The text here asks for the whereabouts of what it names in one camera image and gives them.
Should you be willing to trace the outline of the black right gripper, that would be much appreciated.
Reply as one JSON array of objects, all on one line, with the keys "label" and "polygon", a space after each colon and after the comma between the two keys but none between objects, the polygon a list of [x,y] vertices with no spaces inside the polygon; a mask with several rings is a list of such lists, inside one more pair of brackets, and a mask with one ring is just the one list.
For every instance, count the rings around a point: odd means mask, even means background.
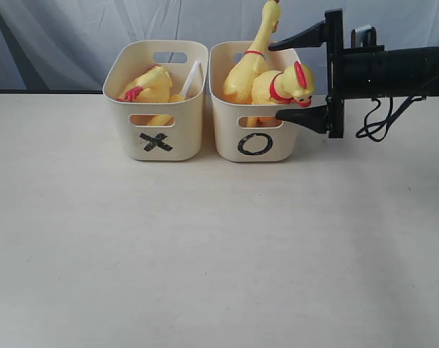
[{"label": "black right gripper", "polygon": [[385,47],[344,47],[343,12],[332,9],[308,29],[268,45],[269,51],[316,48],[327,43],[327,105],[305,109],[281,109],[277,120],[294,123],[311,131],[328,131],[330,138],[342,138],[345,130],[345,101],[370,99],[385,92]]}]

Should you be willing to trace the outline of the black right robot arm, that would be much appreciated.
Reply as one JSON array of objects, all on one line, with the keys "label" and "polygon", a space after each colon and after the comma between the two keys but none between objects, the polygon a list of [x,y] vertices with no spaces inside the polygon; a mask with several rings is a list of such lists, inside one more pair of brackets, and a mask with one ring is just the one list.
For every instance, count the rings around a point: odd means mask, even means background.
[{"label": "black right robot arm", "polygon": [[439,46],[386,50],[377,43],[371,25],[351,32],[350,47],[344,46],[343,11],[327,10],[324,20],[282,41],[268,45],[269,51],[326,46],[327,95],[317,107],[283,109],[279,120],[294,123],[330,138],[342,138],[345,130],[345,101],[402,97],[397,109],[389,109],[384,120],[364,123],[357,138],[377,142],[375,133],[391,125],[414,103],[439,97]]}]

